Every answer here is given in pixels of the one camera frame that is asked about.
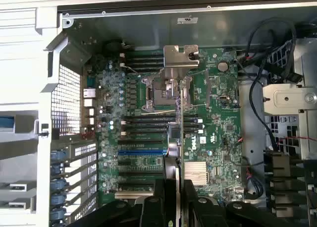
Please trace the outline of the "black power connector block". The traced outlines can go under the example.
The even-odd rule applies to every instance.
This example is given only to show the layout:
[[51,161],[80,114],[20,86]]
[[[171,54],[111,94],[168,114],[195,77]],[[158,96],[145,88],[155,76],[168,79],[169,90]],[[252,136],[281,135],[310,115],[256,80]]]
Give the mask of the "black power connector block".
[[291,170],[289,156],[280,152],[265,152],[264,172],[273,177],[290,177]]

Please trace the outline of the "black expansion slot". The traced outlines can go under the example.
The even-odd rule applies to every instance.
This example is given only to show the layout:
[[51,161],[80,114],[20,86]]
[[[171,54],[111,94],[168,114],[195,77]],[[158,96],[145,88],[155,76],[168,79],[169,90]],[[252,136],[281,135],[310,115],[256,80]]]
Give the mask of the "black expansion slot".
[[120,191],[153,191],[154,184],[119,183],[118,189]]
[[118,173],[119,176],[158,176],[162,177],[162,172],[158,171],[120,171]]
[[119,166],[134,166],[134,167],[145,167],[145,166],[162,166],[161,159],[125,159],[118,161]]
[[118,145],[162,144],[162,140],[118,140]]

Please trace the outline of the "blue expansion slot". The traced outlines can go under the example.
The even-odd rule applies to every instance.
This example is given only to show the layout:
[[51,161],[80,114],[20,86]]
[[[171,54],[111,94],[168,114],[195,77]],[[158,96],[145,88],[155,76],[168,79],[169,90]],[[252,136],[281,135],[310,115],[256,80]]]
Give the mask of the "blue expansion slot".
[[120,150],[118,151],[118,156],[145,156],[154,155],[162,156],[167,153],[167,150]]

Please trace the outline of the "silver disk bay bracket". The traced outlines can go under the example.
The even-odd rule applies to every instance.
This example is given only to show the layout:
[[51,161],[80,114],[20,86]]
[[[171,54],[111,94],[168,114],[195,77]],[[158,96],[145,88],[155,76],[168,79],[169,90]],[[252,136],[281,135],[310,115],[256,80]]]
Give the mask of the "silver disk bay bracket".
[[317,110],[317,88],[295,84],[270,84],[263,87],[264,112],[270,115],[299,114]]

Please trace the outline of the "white parts rack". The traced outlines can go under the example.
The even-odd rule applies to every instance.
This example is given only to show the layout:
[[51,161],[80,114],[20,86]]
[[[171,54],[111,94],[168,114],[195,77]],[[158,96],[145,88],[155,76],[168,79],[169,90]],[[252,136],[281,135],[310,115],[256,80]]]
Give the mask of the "white parts rack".
[[37,111],[0,111],[0,208],[35,212]]

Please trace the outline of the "green Dell motherboard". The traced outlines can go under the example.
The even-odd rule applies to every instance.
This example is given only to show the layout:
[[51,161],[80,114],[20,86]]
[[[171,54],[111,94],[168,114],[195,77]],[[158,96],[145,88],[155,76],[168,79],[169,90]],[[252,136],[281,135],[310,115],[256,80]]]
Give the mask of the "green Dell motherboard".
[[[139,121],[123,120],[123,116],[173,115],[171,113],[146,113],[141,110],[141,79],[159,72],[137,73],[126,69],[129,58],[126,53],[96,55],[92,58],[95,72],[96,126],[95,136],[99,150],[98,194],[102,205],[114,201],[119,183],[154,184],[159,178],[175,178],[178,163],[175,160],[178,139],[178,124],[168,126],[164,132],[166,139],[162,144],[118,145],[118,140],[131,128],[163,128],[123,126],[121,122],[137,123]],[[198,68],[189,71],[193,79],[192,91],[194,105],[185,110],[185,115],[197,115],[198,120],[185,122],[201,123],[198,132],[184,134],[185,162],[206,162],[208,171],[207,185],[195,186],[201,196],[213,197],[220,203],[242,200],[244,198],[242,161],[242,142],[240,122],[240,104],[238,88],[238,69],[235,62],[236,52],[226,49],[201,49],[196,56]],[[217,64],[226,61],[229,69],[220,72]],[[144,122],[170,122],[151,120]],[[118,156],[120,150],[167,150],[162,156]],[[162,166],[119,166],[119,160],[125,159],[161,159]],[[158,171],[163,176],[119,176],[120,171]]]

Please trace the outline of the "rear port stack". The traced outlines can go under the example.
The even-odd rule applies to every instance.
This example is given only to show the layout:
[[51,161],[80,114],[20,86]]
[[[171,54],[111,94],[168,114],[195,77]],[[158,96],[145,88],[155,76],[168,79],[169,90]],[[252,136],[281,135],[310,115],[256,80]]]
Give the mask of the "rear port stack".
[[94,76],[87,75],[84,78],[82,98],[82,126],[86,132],[93,132],[96,122],[96,80]]

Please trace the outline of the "blue slot cover clip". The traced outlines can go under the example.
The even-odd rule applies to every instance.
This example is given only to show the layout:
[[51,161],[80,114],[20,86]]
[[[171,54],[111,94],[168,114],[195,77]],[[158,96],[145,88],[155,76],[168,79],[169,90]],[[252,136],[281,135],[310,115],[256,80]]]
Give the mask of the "blue slot cover clip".
[[55,151],[51,151],[51,161],[63,161],[65,159],[67,159],[68,155],[66,151],[63,150],[55,150]]
[[50,166],[50,173],[52,176],[60,175],[64,173],[64,166],[63,164],[57,163],[57,164],[51,164]]
[[65,179],[54,179],[50,181],[50,190],[57,191],[62,190],[68,185]]
[[50,210],[49,220],[50,222],[63,220],[65,217],[65,214],[66,214],[65,207],[53,208],[52,210]]
[[52,206],[63,205],[66,201],[67,194],[65,192],[55,193],[51,195],[50,204]]

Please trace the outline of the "black RAM slot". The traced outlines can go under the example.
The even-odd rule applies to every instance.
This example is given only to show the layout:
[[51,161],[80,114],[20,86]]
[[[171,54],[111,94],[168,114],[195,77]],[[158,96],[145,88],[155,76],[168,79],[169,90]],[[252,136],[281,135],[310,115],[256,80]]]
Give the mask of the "black RAM slot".
[[[135,127],[163,127],[168,126],[172,124],[177,124],[175,122],[121,122],[121,125],[123,126],[135,126]],[[200,127],[203,126],[201,123],[196,122],[185,122],[183,123],[184,127]]]
[[127,57],[162,57],[162,51],[129,51],[126,52]]
[[125,139],[166,139],[165,133],[126,133],[121,135]]
[[[163,127],[163,128],[131,128],[131,129],[125,129],[122,130],[122,132],[127,132],[127,133],[164,133],[168,132],[170,129],[168,127]],[[187,127],[184,129],[185,133],[193,133],[193,132],[198,132],[198,128],[196,127]]]
[[150,72],[159,72],[161,67],[126,67],[128,71],[137,72],[137,73],[150,73]]
[[126,59],[131,62],[141,62],[141,61],[163,61],[163,57],[129,57]]
[[129,67],[163,67],[163,62],[132,62],[126,65]]
[[[193,121],[198,120],[199,117],[197,115],[185,115],[184,120]],[[176,121],[177,117],[173,115],[144,115],[144,116],[123,116],[123,120],[134,120],[139,122],[151,121],[151,120],[163,120],[163,121]]]

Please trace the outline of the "white expansion slot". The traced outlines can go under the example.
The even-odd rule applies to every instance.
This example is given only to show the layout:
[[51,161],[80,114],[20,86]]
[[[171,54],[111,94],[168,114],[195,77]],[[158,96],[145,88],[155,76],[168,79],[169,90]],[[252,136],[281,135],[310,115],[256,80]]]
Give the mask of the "white expansion slot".
[[152,191],[118,191],[114,194],[116,199],[136,199],[141,196],[152,196]]

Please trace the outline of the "perforated silver slot cover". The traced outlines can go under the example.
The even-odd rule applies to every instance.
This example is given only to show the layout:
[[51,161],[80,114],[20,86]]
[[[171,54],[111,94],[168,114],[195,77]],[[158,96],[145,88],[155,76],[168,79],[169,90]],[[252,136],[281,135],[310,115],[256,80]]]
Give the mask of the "perforated silver slot cover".
[[74,143],[69,146],[69,158],[73,160],[90,153],[95,153],[96,150],[97,146],[95,142]]
[[77,208],[69,217],[67,217],[67,223],[71,224],[76,220],[86,216],[87,214],[95,211],[98,208],[97,198],[87,200],[79,208]]

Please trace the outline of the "round black speaker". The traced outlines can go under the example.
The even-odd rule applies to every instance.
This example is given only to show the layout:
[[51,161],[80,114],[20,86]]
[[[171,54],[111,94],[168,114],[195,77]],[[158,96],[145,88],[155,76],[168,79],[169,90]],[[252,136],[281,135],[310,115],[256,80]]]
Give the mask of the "round black speaker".
[[102,44],[102,53],[107,54],[107,53],[114,53],[114,52],[119,52],[122,49],[122,40],[121,39],[111,39],[104,41]]

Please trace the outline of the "black case latch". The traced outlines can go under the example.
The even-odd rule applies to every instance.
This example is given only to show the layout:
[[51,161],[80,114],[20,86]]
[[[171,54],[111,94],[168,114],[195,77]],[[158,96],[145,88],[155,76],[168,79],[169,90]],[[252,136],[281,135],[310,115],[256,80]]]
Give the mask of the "black case latch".
[[48,123],[42,123],[39,127],[39,136],[40,137],[48,137],[49,135],[49,124]]

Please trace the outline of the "white barcode label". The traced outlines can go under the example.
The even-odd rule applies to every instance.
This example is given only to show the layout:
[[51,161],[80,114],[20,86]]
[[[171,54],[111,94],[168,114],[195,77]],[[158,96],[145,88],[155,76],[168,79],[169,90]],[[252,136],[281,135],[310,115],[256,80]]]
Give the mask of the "white barcode label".
[[179,17],[177,18],[177,24],[197,24],[197,17]]

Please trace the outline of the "open grey PC case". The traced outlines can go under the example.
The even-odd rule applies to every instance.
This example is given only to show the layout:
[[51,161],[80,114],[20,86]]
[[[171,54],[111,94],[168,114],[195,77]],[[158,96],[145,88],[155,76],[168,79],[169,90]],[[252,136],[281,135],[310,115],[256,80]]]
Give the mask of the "open grey PC case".
[[[311,8],[244,9],[213,12],[203,10],[158,10],[99,13],[63,10],[61,32],[47,45],[49,81],[42,91],[40,124],[49,124],[48,137],[39,136],[42,154],[63,150],[67,159],[39,165],[63,164],[64,173],[52,176],[68,185],[52,194],[65,192],[63,220],[49,221],[50,227],[67,227],[67,217],[98,194],[99,150],[95,131],[82,126],[82,89],[87,75],[95,77],[92,58],[102,53],[102,44],[121,39],[128,51],[163,51],[164,46],[197,45],[201,49],[236,52],[242,142],[240,164],[244,198],[256,208],[299,227],[317,227],[317,110],[299,114],[270,115],[264,112],[263,87],[295,84],[317,88],[317,6]],[[197,24],[177,24],[179,17],[197,17]],[[69,158],[69,146],[95,142],[97,150]],[[264,153],[289,156],[290,177],[273,177],[264,172]],[[213,197],[207,197],[225,207]]]

